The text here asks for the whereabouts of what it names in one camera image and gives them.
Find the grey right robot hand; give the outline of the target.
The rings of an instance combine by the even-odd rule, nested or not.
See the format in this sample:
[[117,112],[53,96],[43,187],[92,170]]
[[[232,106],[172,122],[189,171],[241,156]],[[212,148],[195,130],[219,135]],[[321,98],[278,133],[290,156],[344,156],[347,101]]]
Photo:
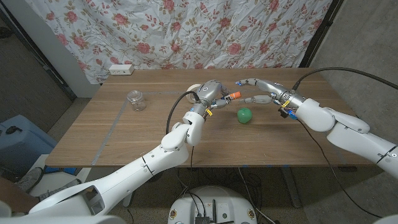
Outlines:
[[269,80],[246,78],[237,81],[236,84],[239,86],[256,86],[261,91],[268,93],[268,95],[256,95],[250,98],[241,99],[239,100],[240,103],[257,103],[266,105],[274,102],[283,108],[299,108],[306,100],[305,97],[297,94],[294,90],[288,90],[280,83],[271,82]]

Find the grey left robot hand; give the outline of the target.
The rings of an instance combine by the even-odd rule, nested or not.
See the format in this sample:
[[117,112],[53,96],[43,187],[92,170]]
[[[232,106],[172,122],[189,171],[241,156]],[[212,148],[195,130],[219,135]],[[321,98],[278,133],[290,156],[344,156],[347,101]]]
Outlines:
[[223,108],[231,103],[231,99],[228,96],[229,91],[218,80],[210,80],[195,86],[192,91],[196,93],[199,100],[193,97],[195,101],[190,111],[202,116],[205,115],[206,110]]

